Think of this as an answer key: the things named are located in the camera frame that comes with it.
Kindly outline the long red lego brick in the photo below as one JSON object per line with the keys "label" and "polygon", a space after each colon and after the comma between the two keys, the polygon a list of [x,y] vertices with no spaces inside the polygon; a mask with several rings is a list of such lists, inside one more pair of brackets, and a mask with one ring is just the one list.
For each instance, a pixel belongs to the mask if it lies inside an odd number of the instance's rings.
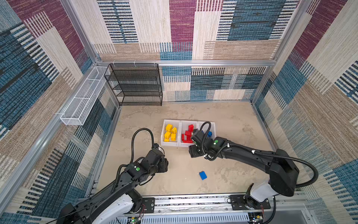
{"label": "long red lego brick", "polygon": [[183,143],[193,143],[193,141],[192,140],[184,140],[184,141],[182,141]]}
{"label": "long red lego brick", "polygon": [[188,131],[189,131],[189,132],[193,132],[193,130],[194,130],[194,125],[189,125],[189,126],[188,126]]}

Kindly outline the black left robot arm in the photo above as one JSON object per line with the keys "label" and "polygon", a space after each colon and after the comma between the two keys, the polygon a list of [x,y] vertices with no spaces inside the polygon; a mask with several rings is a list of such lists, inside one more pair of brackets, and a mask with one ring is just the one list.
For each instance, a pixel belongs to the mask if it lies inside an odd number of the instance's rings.
{"label": "black left robot arm", "polygon": [[168,171],[168,160],[157,148],[145,157],[121,165],[116,178],[109,185],[88,199],[65,205],[56,224],[105,224],[116,216],[138,213],[143,210],[143,197],[135,190],[150,176]]}

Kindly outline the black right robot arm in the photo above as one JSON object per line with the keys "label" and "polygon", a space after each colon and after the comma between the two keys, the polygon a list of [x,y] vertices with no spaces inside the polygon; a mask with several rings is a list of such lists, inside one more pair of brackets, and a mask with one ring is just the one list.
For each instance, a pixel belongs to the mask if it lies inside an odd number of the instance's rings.
{"label": "black right robot arm", "polygon": [[215,139],[203,137],[202,130],[194,130],[191,137],[194,145],[189,147],[189,154],[192,158],[204,156],[210,161],[217,158],[231,159],[268,174],[268,178],[251,186],[248,193],[249,199],[263,202],[276,195],[286,197],[294,195],[299,169],[284,150],[263,151],[236,144],[222,137]]}

